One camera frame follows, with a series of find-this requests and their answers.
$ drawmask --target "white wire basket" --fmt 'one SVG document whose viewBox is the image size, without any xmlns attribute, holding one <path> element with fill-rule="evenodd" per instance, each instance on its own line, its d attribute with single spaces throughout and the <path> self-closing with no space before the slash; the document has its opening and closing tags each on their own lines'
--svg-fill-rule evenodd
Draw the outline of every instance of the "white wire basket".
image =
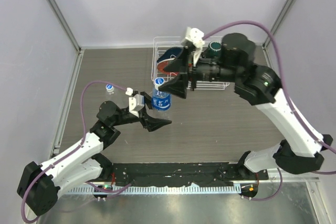
<svg viewBox="0 0 336 224">
<path fill-rule="evenodd" d="M 222 39 L 221 36 L 213 36 L 205 41 L 204 49 L 212 41 L 220 42 Z M 158 71 L 157 60 L 171 47 L 181 47 L 180 44 L 181 37 L 155 37 L 153 43 L 153 61 L 152 61 L 152 81 L 158 77 L 162 77 L 165 81 L 170 81 L 176 77 L 175 73 L 164 74 Z M 198 81 L 197 89 L 201 90 L 224 90 L 229 86 L 229 82 L 211 82 L 211 81 Z"/>
</svg>

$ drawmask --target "white wall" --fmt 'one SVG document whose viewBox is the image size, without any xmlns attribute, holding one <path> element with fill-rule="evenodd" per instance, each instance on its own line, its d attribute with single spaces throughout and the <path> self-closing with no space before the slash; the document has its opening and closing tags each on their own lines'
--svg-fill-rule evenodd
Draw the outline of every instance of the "white wall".
<svg viewBox="0 0 336 224">
<path fill-rule="evenodd" d="M 186 26 L 209 32 L 251 19 L 271 27 L 285 0 L 56 0 L 81 46 L 150 45 L 155 36 L 179 36 Z M 255 42 L 255 27 L 235 28 Z"/>
<path fill-rule="evenodd" d="M 1 223 L 20 220 L 24 167 L 51 152 L 76 52 L 46 0 L 0 0 Z"/>
<path fill-rule="evenodd" d="M 297 107 L 336 147 L 336 4 L 334 0 L 296 0 L 276 39 L 283 57 L 285 79 Z M 273 50 L 270 50 L 275 63 Z M 322 152 L 321 170 L 336 170 L 336 156 Z M 336 175 L 321 176 L 329 213 L 335 219 Z"/>
</svg>

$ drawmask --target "bottle cap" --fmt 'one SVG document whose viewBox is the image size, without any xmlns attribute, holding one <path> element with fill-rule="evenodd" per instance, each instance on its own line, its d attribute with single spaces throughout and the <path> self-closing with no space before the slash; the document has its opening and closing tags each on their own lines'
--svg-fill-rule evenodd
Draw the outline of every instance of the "bottle cap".
<svg viewBox="0 0 336 224">
<path fill-rule="evenodd" d="M 111 84 L 107 84 L 106 91 L 112 93 L 114 91 L 114 86 L 112 86 Z"/>
<path fill-rule="evenodd" d="M 159 90 L 159 86 L 161 86 L 163 83 L 164 83 L 164 79 L 162 77 L 156 78 L 154 81 L 155 89 Z"/>
</svg>

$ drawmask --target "floor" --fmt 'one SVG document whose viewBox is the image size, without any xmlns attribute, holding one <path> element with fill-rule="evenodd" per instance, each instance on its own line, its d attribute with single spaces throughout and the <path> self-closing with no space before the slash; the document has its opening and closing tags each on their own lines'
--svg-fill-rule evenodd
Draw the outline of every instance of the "floor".
<svg viewBox="0 0 336 224">
<path fill-rule="evenodd" d="M 267 197 L 278 183 L 260 184 Z M 92 195 L 64 195 L 39 224 L 318 224 L 306 183 L 284 183 L 276 198 L 253 202 L 236 194 L 133 195 L 97 202 Z"/>
<path fill-rule="evenodd" d="M 105 80 L 150 92 L 151 48 L 86 50 L 61 144 L 61 151 L 80 140 L 79 99 L 92 80 Z M 266 65 L 259 47 L 256 63 Z M 239 98 L 231 84 L 226 90 L 196 90 L 187 99 L 173 97 L 171 125 L 149 133 L 140 123 L 119 126 L 121 135 L 103 151 L 112 162 L 223 162 L 237 161 L 248 150 L 269 148 L 282 140 L 281 133 L 256 108 Z M 84 98 L 89 129 L 105 100 L 102 84 L 91 86 Z"/>
</svg>

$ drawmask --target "clear bottle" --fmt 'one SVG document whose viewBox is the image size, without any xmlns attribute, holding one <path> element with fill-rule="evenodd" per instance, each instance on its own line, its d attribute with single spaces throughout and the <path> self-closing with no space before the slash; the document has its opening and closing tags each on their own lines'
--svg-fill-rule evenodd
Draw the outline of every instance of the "clear bottle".
<svg viewBox="0 0 336 224">
<path fill-rule="evenodd" d="M 171 95 L 159 91 L 159 86 L 163 83 L 163 78 L 156 78 L 154 80 L 154 88 L 152 92 L 153 115 L 156 118 L 170 119 L 168 109 L 171 107 Z"/>
<path fill-rule="evenodd" d="M 106 85 L 105 98 L 108 101 L 114 102 L 121 109 L 128 106 L 126 103 L 126 95 L 110 84 Z"/>
</svg>

